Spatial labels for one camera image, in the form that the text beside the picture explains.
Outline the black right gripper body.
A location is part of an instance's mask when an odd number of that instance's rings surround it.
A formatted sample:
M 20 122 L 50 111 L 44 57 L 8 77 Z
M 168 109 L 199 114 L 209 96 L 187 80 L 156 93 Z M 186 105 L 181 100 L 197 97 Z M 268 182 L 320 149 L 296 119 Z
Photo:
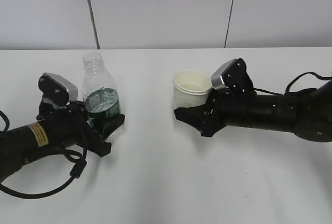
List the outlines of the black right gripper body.
M 242 91 L 237 95 L 230 89 L 213 89 L 203 111 L 202 136 L 212 137 L 226 126 L 257 128 L 248 111 L 250 100 L 256 95 L 255 91 Z

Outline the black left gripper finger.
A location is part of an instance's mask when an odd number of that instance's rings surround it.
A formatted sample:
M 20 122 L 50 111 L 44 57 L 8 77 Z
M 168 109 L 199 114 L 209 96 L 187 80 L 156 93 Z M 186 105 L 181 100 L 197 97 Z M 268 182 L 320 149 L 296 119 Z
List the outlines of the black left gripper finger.
M 86 111 L 84 102 L 82 101 L 75 101 L 70 103 L 70 110 L 73 111 Z
M 125 122 L 125 115 L 120 114 L 109 118 L 100 119 L 101 138 L 106 141 Z

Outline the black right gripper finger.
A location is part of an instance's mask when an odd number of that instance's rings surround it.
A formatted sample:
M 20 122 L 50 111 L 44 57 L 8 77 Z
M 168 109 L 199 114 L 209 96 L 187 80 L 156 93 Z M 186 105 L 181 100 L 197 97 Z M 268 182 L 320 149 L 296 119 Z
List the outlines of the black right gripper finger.
M 204 106 L 179 107 L 174 109 L 175 119 L 203 133 Z

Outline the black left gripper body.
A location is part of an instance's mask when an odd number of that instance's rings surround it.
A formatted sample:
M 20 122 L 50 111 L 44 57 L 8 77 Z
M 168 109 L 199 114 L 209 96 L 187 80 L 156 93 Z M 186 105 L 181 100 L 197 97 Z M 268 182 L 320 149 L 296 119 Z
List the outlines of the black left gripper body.
M 67 156 L 68 148 L 74 145 L 100 157 L 111 152 L 111 143 L 103 141 L 101 133 L 88 124 L 88 112 L 70 110 L 70 103 L 56 107 L 41 101 L 37 120 L 47 135 L 48 146 L 65 151 Z

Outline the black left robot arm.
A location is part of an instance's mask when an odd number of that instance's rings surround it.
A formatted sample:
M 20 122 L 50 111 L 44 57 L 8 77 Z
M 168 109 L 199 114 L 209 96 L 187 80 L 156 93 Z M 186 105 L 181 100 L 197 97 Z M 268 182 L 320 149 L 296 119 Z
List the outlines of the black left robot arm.
M 101 118 L 93 127 L 83 102 L 70 103 L 59 109 L 47 106 L 37 122 L 1 133 L 1 181 L 26 164 L 52 155 L 66 154 L 73 145 L 99 157 L 110 153 L 106 140 L 124 124 L 123 114 Z

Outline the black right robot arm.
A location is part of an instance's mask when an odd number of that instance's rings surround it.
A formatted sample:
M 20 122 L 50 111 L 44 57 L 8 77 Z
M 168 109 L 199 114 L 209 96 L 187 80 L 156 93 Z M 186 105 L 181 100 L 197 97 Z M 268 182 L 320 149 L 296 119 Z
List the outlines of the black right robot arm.
M 226 126 L 293 133 L 299 138 L 331 142 L 331 82 L 286 95 L 212 90 L 206 103 L 179 107 L 175 118 L 212 137 Z

